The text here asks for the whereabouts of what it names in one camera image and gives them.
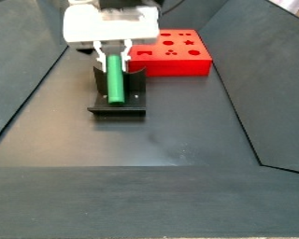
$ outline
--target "black base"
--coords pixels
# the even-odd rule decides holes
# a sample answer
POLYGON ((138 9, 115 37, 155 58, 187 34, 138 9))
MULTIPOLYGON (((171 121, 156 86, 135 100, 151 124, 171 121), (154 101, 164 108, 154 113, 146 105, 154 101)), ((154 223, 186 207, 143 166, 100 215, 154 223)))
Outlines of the black base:
POLYGON ((88 108, 98 116, 146 115, 146 74, 144 69, 132 74, 123 74, 124 104, 108 104, 106 73, 95 67, 98 98, 94 107, 88 108))

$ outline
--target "red shape sorter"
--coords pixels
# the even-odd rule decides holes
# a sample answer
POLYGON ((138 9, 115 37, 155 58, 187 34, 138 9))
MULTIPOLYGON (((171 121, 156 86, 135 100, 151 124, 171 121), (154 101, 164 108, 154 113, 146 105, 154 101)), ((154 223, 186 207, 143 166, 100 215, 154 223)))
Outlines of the red shape sorter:
POLYGON ((128 71, 148 77, 207 76, 213 57, 195 30, 160 30, 155 45, 135 45, 128 71))

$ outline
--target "green cylinder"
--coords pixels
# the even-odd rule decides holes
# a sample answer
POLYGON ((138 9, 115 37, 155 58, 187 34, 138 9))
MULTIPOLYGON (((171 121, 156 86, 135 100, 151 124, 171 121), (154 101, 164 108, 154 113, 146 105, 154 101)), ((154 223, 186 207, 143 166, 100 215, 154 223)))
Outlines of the green cylinder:
POLYGON ((124 103, 124 85, 122 72, 122 56, 107 57, 107 90, 108 104, 124 103))

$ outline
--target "gray surface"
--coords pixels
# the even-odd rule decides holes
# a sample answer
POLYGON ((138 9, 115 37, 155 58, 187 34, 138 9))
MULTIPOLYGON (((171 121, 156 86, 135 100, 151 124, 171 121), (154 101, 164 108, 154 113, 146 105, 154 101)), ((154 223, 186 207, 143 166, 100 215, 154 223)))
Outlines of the gray surface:
POLYGON ((143 120, 96 120, 95 58, 65 52, 0 139, 0 166, 257 164, 215 70, 150 78, 143 120))
POLYGON ((55 2, 0 2, 0 132, 65 49, 55 2))
POLYGON ((299 171, 299 19, 233 0, 201 33, 262 163, 299 171))
POLYGON ((234 166, 0 169, 0 238, 299 236, 299 175, 234 166))
MULTIPOLYGON (((159 28, 199 30, 229 0, 186 0, 179 7, 159 19, 159 28)), ((166 0, 163 11, 179 0, 166 0)))

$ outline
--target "star-shaped hole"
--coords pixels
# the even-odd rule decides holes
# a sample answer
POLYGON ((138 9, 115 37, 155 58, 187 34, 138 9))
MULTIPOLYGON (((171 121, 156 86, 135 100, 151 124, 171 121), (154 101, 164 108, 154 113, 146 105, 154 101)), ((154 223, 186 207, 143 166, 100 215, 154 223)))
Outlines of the star-shaped hole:
POLYGON ((186 45, 194 45, 194 44, 195 44, 195 42, 194 42, 194 41, 190 41, 190 40, 187 40, 187 41, 184 41, 184 44, 186 44, 186 45))

